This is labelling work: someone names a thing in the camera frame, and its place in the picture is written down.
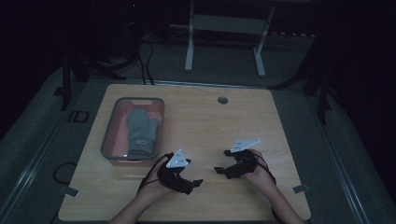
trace forearm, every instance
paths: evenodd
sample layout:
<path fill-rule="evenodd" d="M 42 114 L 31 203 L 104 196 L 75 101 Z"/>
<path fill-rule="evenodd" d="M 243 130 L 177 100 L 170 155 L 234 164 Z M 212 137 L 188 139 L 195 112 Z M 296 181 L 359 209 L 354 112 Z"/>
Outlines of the forearm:
<path fill-rule="evenodd" d="M 275 213 L 283 220 L 283 222 L 288 224 L 303 223 L 277 186 L 275 184 L 269 185 L 271 186 L 266 186 L 264 188 L 258 187 L 258 190 L 268 199 Z"/>
<path fill-rule="evenodd" d="M 150 203 L 142 202 L 139 198 L 134 198 L 121 211 L 119 211 L 111 220 L 110 224 L 133 224 L 142 214 L 149 209 Z"/>

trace white metal leg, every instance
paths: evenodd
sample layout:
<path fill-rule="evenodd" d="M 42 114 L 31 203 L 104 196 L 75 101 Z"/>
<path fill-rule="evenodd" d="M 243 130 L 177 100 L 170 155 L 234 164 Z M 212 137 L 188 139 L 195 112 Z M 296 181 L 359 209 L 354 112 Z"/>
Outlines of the white metal leg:
<path fill-rule="evenodd" d="M 194 57 L 194 1 L 190 0 L 190 4 L 189 45 L 187 47 L 186 64 L 184 66 L 186 72 L 192 70 L 192 59 Z"/>
<path fill-rule="evenodd" d="M 259 77 L 265 76 L 264 65 L 262 63 L 262 47 L 264 45 L 265 38 L 268 35 L 268 30 L 270 28 L 271 20 L 274 16 L 274 12 L 275 12 L 275 7 L 271 7 L 271 10 L 267 17 L 267 21 L 262 29 L 262 38 L 260 39 L 260 43 L 257 47 L 253 48 L 254 59 L 256 60 L 257 73 Z"/>

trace gray floor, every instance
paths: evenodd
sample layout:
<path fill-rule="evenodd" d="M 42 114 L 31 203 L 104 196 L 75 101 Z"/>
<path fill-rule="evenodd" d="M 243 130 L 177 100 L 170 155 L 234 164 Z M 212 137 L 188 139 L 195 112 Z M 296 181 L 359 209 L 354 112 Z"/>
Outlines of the gray floor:
<path fill-rule="evenodd" d="M 269 36 L 262 53 L 267 76 L 258 77 L 251 48 L 198 39 L 193 69 L 185 73 L 186 36 L 179 32 L 166 42 L 155 35 L 146 37 L 154 48 L 149 71 L 157 85 L 188 82 L 265 89 L 295 75 L 313 40 Z M 141 52 L 146 61 L 149 45 L 143 44 Z M 58 192 L 63 185 L 53 179 L 52 173 L 64 162 L 78 162 L 108 84 L 142 83 L 138 64 L 118 73 L 127 80 L 112 80 L 92 72 L 88 83 L 73 81 L 73 100 L 66 111 L 60 111 L 62 99 L 53 95 L 62 83 L 61 70 L 44 83 L 0 144 L 0 217 L 6 218 L 1 223 L 62 223 L 56 214 L 64 197 Z M 329 97 L 332 110 L 326 113 L 327 125 L 321 125 L 315 113 L 318 98 L 305 97 L 303 85 L 304 80 L 283 91 L 273 91 L 273 95 L 299 176 L 309 187 L 309 222 L 395 223 L 395 204 L 346 112 Z M 89 112 L 87 122 L 69 121 L 73 110 Z M 31 178 L 20 179 L 26 186 L 16 185 L 29 173 L 26 171 L 32 170 Z M 70 179 L 73 170 L 64 167 L 62 179 Z"/>

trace plastic container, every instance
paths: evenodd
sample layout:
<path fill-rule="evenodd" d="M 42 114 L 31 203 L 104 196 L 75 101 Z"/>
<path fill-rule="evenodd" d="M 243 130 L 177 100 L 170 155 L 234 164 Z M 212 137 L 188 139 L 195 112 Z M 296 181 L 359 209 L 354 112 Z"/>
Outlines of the plastic container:
<path fill-rule="evenodd" d="M 126 118 L 128 113 L 136 108 L 145 109 L 150 118 L 158 120 L 156 142 L 153 153 L 148 157 L 128 155 L 128 127 Z M 114 105 L 111 119 L 108 123 L 105 138 L 102 144 L 102 155 L 113 165 L 144 165 L 151 164 L 161 150 L 163 135 L 164 102 L 159 98 L 123 97 Z"/>

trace hand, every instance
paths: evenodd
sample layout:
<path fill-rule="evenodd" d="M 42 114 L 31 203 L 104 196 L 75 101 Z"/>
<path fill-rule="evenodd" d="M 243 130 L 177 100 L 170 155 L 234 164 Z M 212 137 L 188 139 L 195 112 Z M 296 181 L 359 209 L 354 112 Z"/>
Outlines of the hand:
<path fill-rule="evenodd" d="M 151 175 L 146 180 L 146 185 L 139 190 L 136 195 L 136 199 L 141 199 L 144 203 L 153 204 L 157 202 L 163 195 L 172 192 L 172 189 L 164 186 L 160 180 L 158 179 L 157 172 L 160 169 L 161 165 L 158 165 Z"/>
<path fill-rule="evenodd" d="M 172 192 L 172 189 L 165 187 L 158 180 L 157 172 L 160 166 L 157 166 L 146 180 L 146 185 L 139 190 L 136 197 L 128 203 L 121 211 L 119 211 L 109 223 L 124 224 L 135 223 L 142 214 L 149 209 L 160 198 Z"/>
<path fill-rule="evenodd" d="M 256 149 L 249 149 L 253 154 L 257 156 L 257 162 L 265 167 L 268 167 L 264 160 L 262 160 L 262 154 Z M 266 193 L 269 189 L 276 188 L 276 183 L 270 176 L 270 174 L 258 165 L 252 173 L 242 175 L 247 181 L 249 181 L 254 187 L 259 190 L 264 190 Z"/>
<path fill-rule="evenodd" d="M 264 167 L 267 164 L 262 160 L 262 154 L 260 151 L 255 149 L 249 149 L 253 154 L 257 156 L 257 162 Z M 247 181 L 249 181 L 256 189 L 259 190 L 269 201 L 277 217 L 284 223 L 298 223 L 302 224 L 300 217 L 291 207 L 289 202 L 283 196 L 282 192 L 277 188 L 271 175 L 264 170 L 260 165 L 252 173 L 242 175 Z"/>

